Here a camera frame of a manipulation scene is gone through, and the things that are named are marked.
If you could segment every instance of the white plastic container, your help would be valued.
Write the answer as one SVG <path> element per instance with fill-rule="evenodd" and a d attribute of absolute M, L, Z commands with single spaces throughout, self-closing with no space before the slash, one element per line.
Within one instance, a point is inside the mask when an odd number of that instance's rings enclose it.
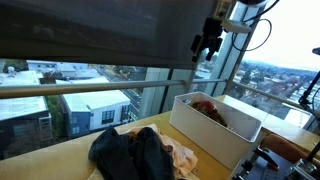
<path fill-rule="evenodd" d="M 203 100 L 212 102 L 235 132 L 190 106 Z M 170 124 L 230 170 L 255 142 L 262 125 L 261 121 L 201 92 L 175 97 Z"/>

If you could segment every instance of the black cloth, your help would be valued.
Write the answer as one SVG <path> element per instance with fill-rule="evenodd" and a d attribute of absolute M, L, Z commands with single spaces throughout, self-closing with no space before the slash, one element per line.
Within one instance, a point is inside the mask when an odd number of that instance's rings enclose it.
<path fill-rule="evenodd" d="M 119 135 L 113 127 L 91 145 L 89 159 L 106 180 L 173 180 L 173 159 L 156 133 L 143 128 L 135 140 Z"/>

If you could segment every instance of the wooden table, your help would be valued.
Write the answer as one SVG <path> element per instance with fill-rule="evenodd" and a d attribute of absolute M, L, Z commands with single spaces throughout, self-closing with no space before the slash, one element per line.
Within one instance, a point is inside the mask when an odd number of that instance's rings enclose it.
<path fill-rule="evenodd" d="M 116 130 L 121 133 L 132 127 L 155 123 L 162 133 L 194 151 L 199 159 L 197 176 L 200 179 L 228 179 L 231 171 L 171 126 L 169 119 L 170 112 L 167 112 L 119 126 Z M 100 133 L 0 161 L 0 179 L 87 179 L 95 169 L 95 164 L 88 160 L 88 152 Z"/>

